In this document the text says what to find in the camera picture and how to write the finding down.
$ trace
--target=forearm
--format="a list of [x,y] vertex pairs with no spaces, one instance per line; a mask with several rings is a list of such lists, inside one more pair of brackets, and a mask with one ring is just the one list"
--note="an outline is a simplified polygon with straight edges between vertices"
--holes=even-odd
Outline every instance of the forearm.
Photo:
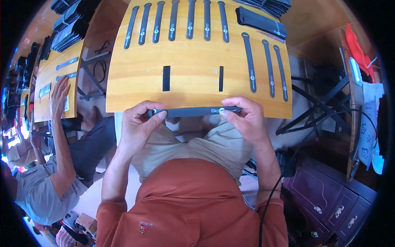
[[125,203],[126,187],[128,185],[128,173],[130,154],[122,151],[119,147],[105,171],[102,185],[102,202]]
[[52,120],[51,125],[52,136],[56,150],[56,166],[58,169],[57,173],[64,179],[72,182],[75,179],[76,174],[60,119]]
[[43,153],[41,152],[41,148],[33,147],[33,150],[34,150],[34,154],[36,155],[36,159],[38,161],[38,164],[39,165],[44,165],[45,164],[45,159],[44,159]]
[[[258,176],[258,201],[264,202],[270,196],[271,191],[281,176],[280,165],[278,164],[276,153],[267,138],[262,144],[255,145],[256,173]],[[274,198],[280,197],[281,183],[279,183],[273,194]]]

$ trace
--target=gray shirt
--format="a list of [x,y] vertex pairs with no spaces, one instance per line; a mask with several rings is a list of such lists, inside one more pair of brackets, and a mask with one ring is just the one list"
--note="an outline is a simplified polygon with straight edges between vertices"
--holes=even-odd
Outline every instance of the gray shirt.
[[79,197],[88,189],[77,178],[59,199],[49,178],[56,173],[56,157],[51,156],[44,165],[37,165],[28,171],[18,172],[18,190],[15,202],[32,220],[43,225],[51,225],[73,209]]

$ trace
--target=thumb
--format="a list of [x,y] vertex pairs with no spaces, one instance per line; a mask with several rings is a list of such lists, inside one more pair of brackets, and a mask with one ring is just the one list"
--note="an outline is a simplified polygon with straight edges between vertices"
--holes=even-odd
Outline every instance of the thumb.
[[236,113],[228,110],[220,111],[221,119],[228,121],[231,125],[237,128],[240,123],[241,117],[239,117]]
[[167,116],[167,111],[161,111],[158,114],[153,115],[147,122],[143,124],[147,126],[150,132],[152,132],[156,127],[162,124],[166,116]]

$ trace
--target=cabinet drawer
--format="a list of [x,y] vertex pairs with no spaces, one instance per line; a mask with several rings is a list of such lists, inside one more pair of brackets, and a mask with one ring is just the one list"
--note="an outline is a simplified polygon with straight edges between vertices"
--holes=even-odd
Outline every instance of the cabinet drawer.
[[287,179],[284,187],[315,218],[323,221],[330,213],[343,185],[307,164],[299,162],[295,176]]
[[365,215],[367,214],[371,204],[358,197],[355,206],[352,208],[350,214],[346,217],[340,228],[336,231],[336,235],[344,242],[355,233],[358,227],[362,224]]
[[330,231],[305,208],[301,208],[301,211],[308,221],[308,226],[303,229],[304,246],[316,246],[326,242],[331,236]]
[[354,207],[358,195],[343,187],[337,201],[328,214],[324,216],[324,225],[332,232],[336,231]]

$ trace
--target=drawer handle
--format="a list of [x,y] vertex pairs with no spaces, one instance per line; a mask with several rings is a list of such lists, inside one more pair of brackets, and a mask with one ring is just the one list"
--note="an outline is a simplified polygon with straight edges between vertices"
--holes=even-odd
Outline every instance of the drawer handle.
[[336,210],[336,213],[335,213],[335,217],[336,217],[336,218],[339,218],[339,216],[340,216],[340,214],[342,213],[343,209],[344,209],[344,206],[341,206],[341,207],[339,207],[339,208]]
[[311,231],[311,236],[313,236],[314,238],[318,238],[318,233]]
[[355,216],[354,218],[351,218],[350,222],[348,223],[348,228],[351,228],[351,226],[355,223],[355,221],[358,219],[358,216]]
[[321,211],[320,207],[315,206],[314,210],[317,211],[319,214],[322,214],[322,211]]

